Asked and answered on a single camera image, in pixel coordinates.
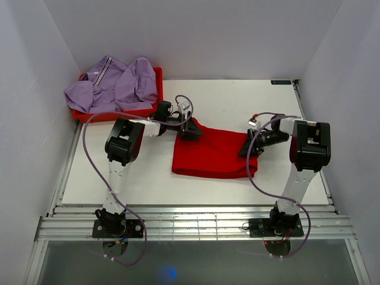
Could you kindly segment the red trousers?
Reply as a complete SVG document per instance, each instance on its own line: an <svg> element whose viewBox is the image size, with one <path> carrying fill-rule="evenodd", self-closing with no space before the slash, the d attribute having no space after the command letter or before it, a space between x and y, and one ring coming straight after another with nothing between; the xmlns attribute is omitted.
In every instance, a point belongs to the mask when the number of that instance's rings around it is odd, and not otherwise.
<svg viewBox="0 0 380 285"><path fill-rule="evenodd" d="M198 141L176 137L173 149L172 172L177 175L212 179L239 179L254 176L258 158L238 156L247 135L241 132L213 129L195 121L203 135Z"/></svg>

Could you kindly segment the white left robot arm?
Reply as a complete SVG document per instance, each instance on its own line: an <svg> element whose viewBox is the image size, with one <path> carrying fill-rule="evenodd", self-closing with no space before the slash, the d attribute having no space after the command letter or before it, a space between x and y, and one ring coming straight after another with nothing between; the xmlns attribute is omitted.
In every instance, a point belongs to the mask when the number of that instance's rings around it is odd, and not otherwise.
<svg viewBox="0 0 380 285"><path fill-rule="evenodd" d="M108 193L102 208L95 211L94 238L143 237L143 222L138 218L128 220L126 205L118 200L118 194L125 190L127 176L132 162L138 157L143 138L159 137L167 130L177 132L185 141L198 141L203 135L192 118L191 101L175 101L178 108L175 112L171 102L160 101L156 111L147 119L118 118L115 121L104 147L109 164Z"/></svg>

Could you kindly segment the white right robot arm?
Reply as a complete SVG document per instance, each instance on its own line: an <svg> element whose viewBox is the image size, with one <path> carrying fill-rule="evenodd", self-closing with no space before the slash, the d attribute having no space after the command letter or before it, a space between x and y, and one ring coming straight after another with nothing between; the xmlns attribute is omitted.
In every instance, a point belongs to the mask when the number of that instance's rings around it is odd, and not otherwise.
<svg viewBox="0 0 380 285"><path fill-rule="evenodd" d="M252 218L247 230L253 238L302 237L300 204L312 179L331 160L331 127L327 122L306 121L297 116L273 113L260 125L254 115L248 121L247 139L238 156L249 160L266 147L290 141L290 174L281 195L276 196L268 218Z"/></svg>

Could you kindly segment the small dark table label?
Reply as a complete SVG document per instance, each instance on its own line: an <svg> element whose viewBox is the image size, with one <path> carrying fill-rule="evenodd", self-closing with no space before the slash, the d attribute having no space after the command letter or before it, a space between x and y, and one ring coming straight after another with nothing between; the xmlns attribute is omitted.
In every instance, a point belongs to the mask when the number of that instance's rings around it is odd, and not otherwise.
<svg viewBox="0 0 380 285"><path fill-rule="evenodd" d="M272 85L292 85L290 80L271 80Z"/></svg>

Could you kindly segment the purple shirt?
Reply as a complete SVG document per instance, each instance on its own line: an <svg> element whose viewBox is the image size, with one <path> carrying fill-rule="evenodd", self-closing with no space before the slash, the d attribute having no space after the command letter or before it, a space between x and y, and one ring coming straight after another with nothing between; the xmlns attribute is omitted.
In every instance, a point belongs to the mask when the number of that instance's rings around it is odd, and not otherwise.
<svg viewBox="0 0 380 285"><path fill-rule="evenodd" d="M159 99L156 73L148 59L125 65L105 56L64 90L72 110L86 114L151 109Z"/></svg>

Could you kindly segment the aluminium side table rail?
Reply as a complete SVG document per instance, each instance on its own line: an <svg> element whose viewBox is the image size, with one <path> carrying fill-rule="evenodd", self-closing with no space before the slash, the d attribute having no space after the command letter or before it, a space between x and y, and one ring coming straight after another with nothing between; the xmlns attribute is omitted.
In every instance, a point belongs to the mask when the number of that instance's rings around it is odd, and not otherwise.
<svg viewBox="0 0 380 285"><path fill-rule="evenodd" d="M290 148L290 160L295 164L300 176L309 173L320 178L325 196L329 203L333 204L330 187L323 171L331 160L330 125L306 120L299 91L299 80L293 80L292 85L304 123L296 124L295 136L292 137L295 146Z"/></svg>

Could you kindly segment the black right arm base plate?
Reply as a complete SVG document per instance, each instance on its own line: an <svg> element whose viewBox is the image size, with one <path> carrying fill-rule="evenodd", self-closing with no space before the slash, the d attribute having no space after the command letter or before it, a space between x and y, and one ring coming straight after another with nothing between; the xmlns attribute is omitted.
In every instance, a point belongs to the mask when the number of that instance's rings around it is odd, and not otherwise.
<svg viewBox="0 0 380 285"><path fill-rule="evenodd" d="M251 218L248 220L249 235L252 238L283 238L290 237L303 237L304 231L300 220L297 221L296 226L274 225L270 222L269 218Z"/></svg>

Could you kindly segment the aluminium table edge rail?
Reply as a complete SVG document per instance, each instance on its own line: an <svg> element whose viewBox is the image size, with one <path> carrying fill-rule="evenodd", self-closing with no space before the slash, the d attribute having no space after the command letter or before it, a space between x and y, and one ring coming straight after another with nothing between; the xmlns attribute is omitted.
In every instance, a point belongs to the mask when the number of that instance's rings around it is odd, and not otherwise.
<svg viewBox="0 0 380 285"><path fill-rule="evenodd" d="M223 241L247 240L244 229L252 218L268 217L269 206L257 207L135 207L145 221L150 241ZM347 215L339 215L331 205L310 205L308 215L301 214L304 229L311 228L309 238L355 239L356 233ZM38 241L89 240L96 219L94 207L59 205L43 217L37 227Z"/></svg>

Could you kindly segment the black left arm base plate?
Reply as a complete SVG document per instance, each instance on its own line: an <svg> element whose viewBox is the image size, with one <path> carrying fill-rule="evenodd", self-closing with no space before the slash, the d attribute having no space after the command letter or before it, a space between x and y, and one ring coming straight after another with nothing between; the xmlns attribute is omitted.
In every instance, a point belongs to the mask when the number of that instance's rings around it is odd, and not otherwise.
<svg viewBox="0 0 380 285"><path fill-rule="evenodd" d="M116 223L96 220L91 234L91 237L99 239L142 238L143 236L143 224L137 219L127 219Z"/></svg>

